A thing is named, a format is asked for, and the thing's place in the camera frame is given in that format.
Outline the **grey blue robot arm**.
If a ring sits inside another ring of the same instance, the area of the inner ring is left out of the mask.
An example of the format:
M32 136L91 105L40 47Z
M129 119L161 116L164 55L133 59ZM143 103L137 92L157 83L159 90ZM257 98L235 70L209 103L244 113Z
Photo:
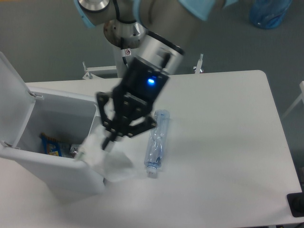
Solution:
M108 22L134 27L125 36L116 35L122 48L137 48L121 82L111 92L96 94L106 130L101 147L109 151L118 139L132 138L156 126L151 116L153 103L181 63L187 45L214 9L233 1L76 0L74 4L88 27Z

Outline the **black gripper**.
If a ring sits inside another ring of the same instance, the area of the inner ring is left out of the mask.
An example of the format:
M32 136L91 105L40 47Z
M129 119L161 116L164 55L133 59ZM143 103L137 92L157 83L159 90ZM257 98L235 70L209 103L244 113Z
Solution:
M109 135L102 143L103 150L107 149L110 142L117 141L119 137L132 138L157 126L156 121L149 114L152 111L153 103L168 80L169 76L135 57L121 82L113 89L113 93L96 93L101 124L106 130L109 130ZM112 120L105 112L105 105L110 98L114 103L113 122L120 125L112 126ZM127 124L127 122L130 123L141 117L145 117L142 122L136 125Z

